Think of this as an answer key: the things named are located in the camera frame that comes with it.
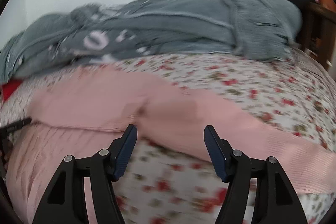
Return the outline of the pink knitted sweater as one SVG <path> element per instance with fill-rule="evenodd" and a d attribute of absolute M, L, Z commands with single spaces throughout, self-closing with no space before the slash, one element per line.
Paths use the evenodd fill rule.
<path fill-rule="evenodd" d="M 15 212 L 31 223 L 45 189 L 67 155 L 92 156 L 129 124 L 140 138 L 191 155 L 190 162 L 134 159 L 141 180 L 123 180 L 116 194 L 128 223 L 212 223 L 226 186 L 215 177 L 203 140 L 219 136 L 250 157 L 276 157 L 295 191 L 335 191 L 335 154 L 278 130 L 231 100 L 206 89 L 182 89 L 155 75 L 112 66 L 79 68 L 67 80 L 39 89 L 28 106 L 33 124 L 15 143 L 7 188 Z"/>

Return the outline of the red cloth item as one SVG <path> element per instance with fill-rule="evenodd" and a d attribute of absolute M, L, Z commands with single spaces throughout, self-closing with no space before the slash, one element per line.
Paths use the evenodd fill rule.
<path fill-rule="evenodd" d="M 1 85 L 1 103 L 7 101 L 22 82 L 22 80 L 9 80 L 7 84 Z"/>

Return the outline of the floral bed sheet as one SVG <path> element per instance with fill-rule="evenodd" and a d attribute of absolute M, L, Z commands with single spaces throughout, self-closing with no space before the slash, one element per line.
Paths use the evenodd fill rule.
<path fill-rule="evenodd" d="M 115 65 L 127 72 L 152 73 L 183 90 L 211 90 L 268 125 L 335 151 L 335 82 L 300 51 L 291 60 L 273 63 L 211 54 L 157 55 Z M 70 154 L 78 143 L 95 153 L 96 137 L 85 132 L 77 137 L 42 135 L 27 127 L 12 139 L 7 188 L 18 217 L 31 223 L 53 175 L 45 165 L 52 158 L 63 159 L 64 144 Z M 214 223 L 227 185 L 210 163 L 140 139 L 114 191 L 126 223 Z"/>

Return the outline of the grey patterned blanket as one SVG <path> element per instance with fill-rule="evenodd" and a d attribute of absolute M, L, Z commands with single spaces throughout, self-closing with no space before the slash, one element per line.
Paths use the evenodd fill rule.
<path fill-rule="evenodd" d="M 136 0 L 46 14 L 1 50 L 1 84 L 67 65 L 165 53 L 283 60 L 301 28 L 288 0 Z"/>

